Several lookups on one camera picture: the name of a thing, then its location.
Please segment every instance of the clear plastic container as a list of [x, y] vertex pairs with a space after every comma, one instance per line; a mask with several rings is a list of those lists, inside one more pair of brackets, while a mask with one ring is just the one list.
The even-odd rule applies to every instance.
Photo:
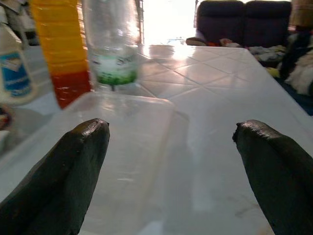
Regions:
[[83, 121], [102, 118], [110, 123], [110, 143], [80, 234], [137, 234], [173, 112], [173, 104], [163, 99], [85, 94], [0, 158], [0, 200], [65, 132]]

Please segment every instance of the yellow bottle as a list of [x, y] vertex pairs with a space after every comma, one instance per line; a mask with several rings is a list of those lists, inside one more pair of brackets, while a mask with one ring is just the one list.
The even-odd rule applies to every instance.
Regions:
[[31, 0], [45, 60], [61, 108], [90, 91], [77, 0]]

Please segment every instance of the sofa cushion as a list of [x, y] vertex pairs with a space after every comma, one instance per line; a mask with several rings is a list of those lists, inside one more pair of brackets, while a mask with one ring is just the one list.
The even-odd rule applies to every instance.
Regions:
[[197, 29], [206, 40], [219, 43], [222, 38], [243, 43], [245, 5], [237, 0], [203, 1], [197, 11]]
[[284, 45], [288, 34], [291, 3], [250, 1], [246, 4], [244, 45], [272, 47]]

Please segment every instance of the tiled table surface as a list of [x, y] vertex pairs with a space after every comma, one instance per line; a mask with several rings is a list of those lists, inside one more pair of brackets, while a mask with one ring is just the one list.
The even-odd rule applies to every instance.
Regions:
[[[40, 49], [26, 56], [40, 94], [21, 108], [59, 112]], [[232, 142], [236, 123], [264, 121], [313, 155], [312, 118], [245, 49], [141, 47], [139, 61], [141, 87], [126, 93], [165, 98], [177, 110], [139, 234], [263, 234], [267, 222]]]

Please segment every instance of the green label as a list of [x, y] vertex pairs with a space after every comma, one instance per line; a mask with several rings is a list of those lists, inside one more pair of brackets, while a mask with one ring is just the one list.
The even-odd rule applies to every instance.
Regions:
[[94, 56], [93, 65], [99, 83], [123, 85], [137, 78], [136, 54], [129, 56]]

